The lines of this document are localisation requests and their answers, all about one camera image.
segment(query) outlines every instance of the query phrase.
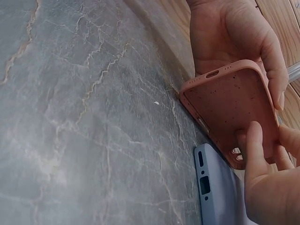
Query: marble countertop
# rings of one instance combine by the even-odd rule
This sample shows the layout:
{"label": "marble countertop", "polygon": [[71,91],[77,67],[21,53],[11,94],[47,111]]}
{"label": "marble countertop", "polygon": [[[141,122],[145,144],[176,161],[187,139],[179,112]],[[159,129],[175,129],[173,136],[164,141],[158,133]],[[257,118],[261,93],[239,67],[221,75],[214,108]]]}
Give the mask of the marble countertop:
{"label": "marble countertop", "polygon": [[1,225],[200,225],[177,99],[190,46],[155,2],[0,2]]}

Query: light blue phone case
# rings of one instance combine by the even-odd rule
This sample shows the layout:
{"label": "light blue phone case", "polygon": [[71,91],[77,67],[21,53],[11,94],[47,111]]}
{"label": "light blue phone case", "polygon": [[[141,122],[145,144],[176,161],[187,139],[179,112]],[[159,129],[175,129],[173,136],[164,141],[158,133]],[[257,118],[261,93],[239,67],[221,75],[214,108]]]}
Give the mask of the light blue phone case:
{"label": "light blue phone case", "polygon": [[256,225],[246,215],[244,185],[209,145],[195,149],[203,225]]}

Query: finger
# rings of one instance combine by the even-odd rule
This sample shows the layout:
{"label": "finger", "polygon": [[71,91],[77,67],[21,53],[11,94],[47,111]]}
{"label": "finger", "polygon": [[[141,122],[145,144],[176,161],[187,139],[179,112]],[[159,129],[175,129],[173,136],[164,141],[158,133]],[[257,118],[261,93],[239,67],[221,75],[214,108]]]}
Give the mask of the finger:
{"label": "finger", "polygon": [[269,79],[269,90],[273,104],[276,109],[283,110],[288,74],[279,40],[272,28],[266,33],[262,42],[261,58]]}
{"label": "finger", "polygon": [[277,165],[277,169],[279,171],[295,168],[293,163],[290,160],[289,154],[287,153],[285,148],[281,145],[276,147],[274,151],[274,159]]}
{"label": "finger", "polygon": [[268,174],[268,164],[263,155],[263,131],[258,122],[251,122],[246,141],[245,181],[251,182],[255,178]]}
{"label": "finger", "polygon": [[297,166],[300,163],[300,131],[288,128],[287,126],[279,126],[280,143],[297,159]]}
{"label": "finger", "polygon": [[246,132],[244,130],[238,130],[235,135],[238,141],[240,152],[242,153],[243,158],[246,159]]}

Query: hand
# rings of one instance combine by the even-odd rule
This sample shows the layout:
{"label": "hand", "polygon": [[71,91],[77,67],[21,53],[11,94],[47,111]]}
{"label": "hand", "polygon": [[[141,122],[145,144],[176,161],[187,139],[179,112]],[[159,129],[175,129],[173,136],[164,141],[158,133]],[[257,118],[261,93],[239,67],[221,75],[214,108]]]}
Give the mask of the hand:
{"label": "hand", "polygon": [[280,126],[282,146],[275,149],[278,172],[268,174],[263,157],[263,132],[259,123],[252,122],[247,137],[240,136],[246,147],[245,203],[247,215],[260,225],[300,224],[300,167],[294,168],[286,149],[300,165],[300,131]]}
{"label": "hand", "polygon": [[187,0],[196,75],[229,63],[257,62],[269,79],[276,109],[284,107],[288,75],[279,40],[249,0]]}

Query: pink phone case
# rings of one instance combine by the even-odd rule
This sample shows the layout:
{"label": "pink phone case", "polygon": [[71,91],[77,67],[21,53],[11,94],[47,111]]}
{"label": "pink phone case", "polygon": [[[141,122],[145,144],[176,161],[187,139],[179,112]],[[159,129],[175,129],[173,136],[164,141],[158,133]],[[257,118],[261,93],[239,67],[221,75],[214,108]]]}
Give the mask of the pink phone case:
{"label": "pink phone case", "polygon": [[264,157],[272,164],[278,143],[278,120],[259,66],[240,60],[183,84],[180,101],[218,146],[231,167],[245,169],[235,132],[251,121],[262,126]]}

